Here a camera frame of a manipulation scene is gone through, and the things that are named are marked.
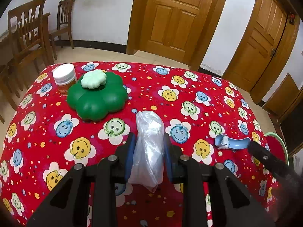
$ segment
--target plastic bag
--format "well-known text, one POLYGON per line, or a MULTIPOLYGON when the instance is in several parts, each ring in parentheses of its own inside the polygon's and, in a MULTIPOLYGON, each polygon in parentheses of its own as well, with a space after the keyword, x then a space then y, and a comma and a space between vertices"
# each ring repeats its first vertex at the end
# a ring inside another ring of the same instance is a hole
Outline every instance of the plastic bag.
POLYGON ((137 143, 129 183, 141 184, 155 192, 163 181, 164 124, 152 111, 136 114, 137 143))

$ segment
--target blue plastic object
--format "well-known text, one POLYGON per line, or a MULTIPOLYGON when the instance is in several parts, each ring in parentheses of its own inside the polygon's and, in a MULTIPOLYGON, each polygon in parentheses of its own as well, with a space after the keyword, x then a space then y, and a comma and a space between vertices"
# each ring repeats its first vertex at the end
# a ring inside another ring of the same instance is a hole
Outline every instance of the blue plastic object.
POLYGON ((249 137, 243 139, 233 139, 228 137, 227 135, 217 135, 215 138, 215 145, 218 149, 233 149, 240 150, 248 147, 251 142, 249 137))

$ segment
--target silver screw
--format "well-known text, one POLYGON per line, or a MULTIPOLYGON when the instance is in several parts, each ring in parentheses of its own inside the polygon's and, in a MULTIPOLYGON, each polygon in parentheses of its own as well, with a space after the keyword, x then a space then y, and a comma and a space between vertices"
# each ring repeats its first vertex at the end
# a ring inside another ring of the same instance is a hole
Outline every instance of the silver screw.
POLYGON ((180 156, 180 159, 183 160, 183 161, 188 161, 189 160, 189 156, 187 154, 182 154, 180 156))
POLYGON ((77 164, 74 165, 74 169, 77 170, 77 171, 82 169, 82 167, 83 167, 83 165, 81 163, 77 163, 77 164))
POLYGON ((109 161, 115 161, 116 159, 117 159, 117 156, 115 156, 114 154, 108 156, 108 160, 109 160, 109 161))
POLYGON ((215 165, 215 167, 216 167, 217 169, 219 169, 219 170, 222 170, 222 169, 224 168, 224 165, 223 165, 222 163, 217 163, 217 164, 215 165))

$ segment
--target white wall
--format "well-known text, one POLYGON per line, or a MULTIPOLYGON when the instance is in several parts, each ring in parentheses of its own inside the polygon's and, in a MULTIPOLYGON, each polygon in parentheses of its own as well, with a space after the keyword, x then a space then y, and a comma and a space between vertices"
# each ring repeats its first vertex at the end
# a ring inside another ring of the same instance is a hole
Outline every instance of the white wall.
POLYGON ((248 24, 255 0, 226 0, 201 67, 223 75, 248 24))
MULTIPOLYGON (((12 0, 0 19, 0 34, 7 30, 7 11, 31 0, 12 0)), ((60 0, 46 0, 44 13, 50 12, 49 30, 57 27, 60 0)), ((133 0, 76 0, 72 14, 74 40, 127 44, 133 0)))
POLYGON ((263 101, 267 101, 275 90, 279 87, 287 73, 291 75, 297 87, 300 89, 303 85, 303 22, 300 20, 299 31, 297 39, 294 43, 294 48, 289 56, 289 59, 282 70, 280 76, 277 78, 275 83, 272 85, 267 94, 263 97, 263 101))

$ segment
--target floral patterned tablecloth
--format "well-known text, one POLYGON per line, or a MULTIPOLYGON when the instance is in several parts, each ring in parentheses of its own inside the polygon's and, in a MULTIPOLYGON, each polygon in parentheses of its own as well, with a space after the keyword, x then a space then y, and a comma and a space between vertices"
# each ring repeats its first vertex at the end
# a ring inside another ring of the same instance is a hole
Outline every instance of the floral patterned tablecloth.
MULTIPOLYGON (((232 83, 198 72, 149 64, 73 64, 77 78, 93 69, 120 75, 128 100, 121 111, 108 114, 104 120, 83 121, 69 108, 66 97, 58 93, 52 77, 58 65, 43 70, 14 114, 0 160, 1 197, 20 223, 26 224, 75 163, 96 164, 114 154, 129 132, 137 134, 135 114, 143 110, 152 110, 161 117, 172 143, 179 145, 184 154, 200 163, 224 163, 269 210, 275 201, 271 190, 278 185, 276 179, 247 149, 233 152, 214 146, 217 134, 227 134, 235 139, 249 137, 273 154, 283 154, 282 147, 268 146, 253 112, 232 83)), ((181 226, 183 186, 170 184, 165 172, 155 193, 129 183, 116 184, 115 189, 119 226, 181 226)), ((211 226, 208 195, 206 202, 211 226)), ((91 197, 87 226, 92 207, 91 197)))

